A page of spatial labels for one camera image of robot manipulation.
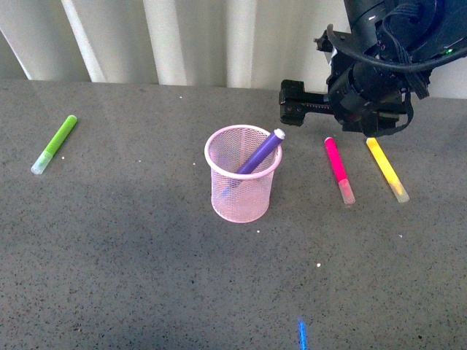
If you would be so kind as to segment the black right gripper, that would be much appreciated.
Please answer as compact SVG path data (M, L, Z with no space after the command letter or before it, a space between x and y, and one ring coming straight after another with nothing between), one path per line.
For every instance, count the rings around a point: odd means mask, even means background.
M333 45L326 32L315 42L319 51L331 54L327 95L306 92L302 81L282 80L282 124L302 126L308 113L333 113L343 131L367 137L390 136L410 125L414 117L411 94L401 92L398 75L350 57Z

